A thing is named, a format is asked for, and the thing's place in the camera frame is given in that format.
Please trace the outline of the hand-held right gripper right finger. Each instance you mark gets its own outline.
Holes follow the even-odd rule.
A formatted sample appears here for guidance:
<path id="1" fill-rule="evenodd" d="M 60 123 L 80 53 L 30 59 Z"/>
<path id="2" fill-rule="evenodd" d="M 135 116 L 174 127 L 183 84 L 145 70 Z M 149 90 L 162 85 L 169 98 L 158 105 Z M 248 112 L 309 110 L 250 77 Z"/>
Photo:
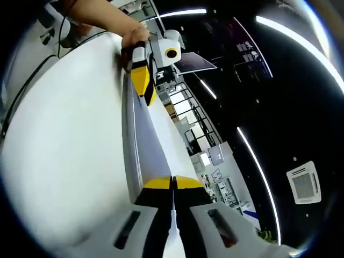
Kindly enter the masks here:
<path id="1" fill-rule="evenodd" d="M 290 257 L 294 248 L 269 243 L 193 178 L 174 177 L 176 221 L 186 257 Z"/>

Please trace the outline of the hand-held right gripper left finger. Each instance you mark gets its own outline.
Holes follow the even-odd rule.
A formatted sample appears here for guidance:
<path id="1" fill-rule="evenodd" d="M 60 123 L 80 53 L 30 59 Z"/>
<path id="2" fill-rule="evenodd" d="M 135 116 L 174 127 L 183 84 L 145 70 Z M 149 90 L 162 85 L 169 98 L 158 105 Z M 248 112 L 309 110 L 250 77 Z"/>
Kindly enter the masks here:
<path id="1" fill-rule="evenodd" d="M 130 206 L 80 245 L 81 257 L 163 257 L 171 228 L 172 178 L 146 183 Z"/>

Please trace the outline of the person's left hand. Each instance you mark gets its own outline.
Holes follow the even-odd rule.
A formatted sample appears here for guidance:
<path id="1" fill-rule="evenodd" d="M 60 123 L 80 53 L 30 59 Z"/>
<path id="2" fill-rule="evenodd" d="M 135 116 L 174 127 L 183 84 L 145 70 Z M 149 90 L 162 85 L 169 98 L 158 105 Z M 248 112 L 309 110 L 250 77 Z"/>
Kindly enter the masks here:
<path id="1" fill-rule="evenodd" d="M 150 37 L 148 29 L 143 25 L 139 24 L 134 29 L 131 29 L 129 32 L 126 32 L 122 38 L 121 46 L 122 48 L 133 47 L 139 41 L 146 42 Z"/>

